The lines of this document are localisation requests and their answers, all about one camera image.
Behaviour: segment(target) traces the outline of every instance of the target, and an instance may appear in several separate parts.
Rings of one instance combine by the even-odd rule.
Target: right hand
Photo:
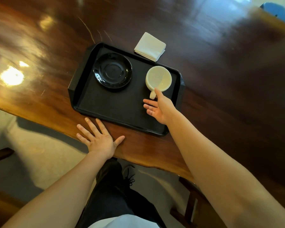
[[[170,115],[176,111],[172,101],[165,97],[163,93],[155,88],[155,93],[157,95],[157,101],[152,101],[149,99],[144,99],[145,103],[143,106],[147,109],[147,114],[154,117],[161,124],[167,124]]]

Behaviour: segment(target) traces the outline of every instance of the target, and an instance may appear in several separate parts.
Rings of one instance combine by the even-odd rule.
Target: white cup
[[[156,97],[155,88],[163,92],[171,86],[171,83],[172,77],[170,72],[162,66],[154,66],[147,72],[146,85],[151,91],[151,99],[155,99]]]

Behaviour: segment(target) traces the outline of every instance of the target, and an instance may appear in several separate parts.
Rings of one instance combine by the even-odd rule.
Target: left hand
[[[120,136],[113,142],[113,139],[104,124],[96,119],[96,122],[102,132],[96,128],[94,123],[89,119],[85,118],[88,126],[92,130],[92,135],[88,130],[86,130],[82,125],[78,124],[77,128],[88,138],[86,139],[81,134],[77,134],[77,138],[84,144],[87,145],[89,152],[93,152],[95,154],[104,155],[106,159],[110,159],[113,157],[116,147],[125,139],[125,136]]]

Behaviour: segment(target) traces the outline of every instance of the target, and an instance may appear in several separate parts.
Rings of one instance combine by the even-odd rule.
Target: folded napkin
[[[145,32],[134,49],[135,53],[154,62],[165,52],[166,44]]]

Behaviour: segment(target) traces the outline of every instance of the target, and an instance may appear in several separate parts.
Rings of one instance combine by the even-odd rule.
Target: shoelace
[[[132,186],[132,185],[133,185],[133,182],[135,182],[135,179],[131,179],[131,178],[133,178],[134,175],[135,175],[135,174],[133,174],[131,177],[129,177],[129,168],[128,168],[128,174],[127,174],[127,176],[125,177],[125,182],[126,182],[127,184],[129,184],[129,186]]]

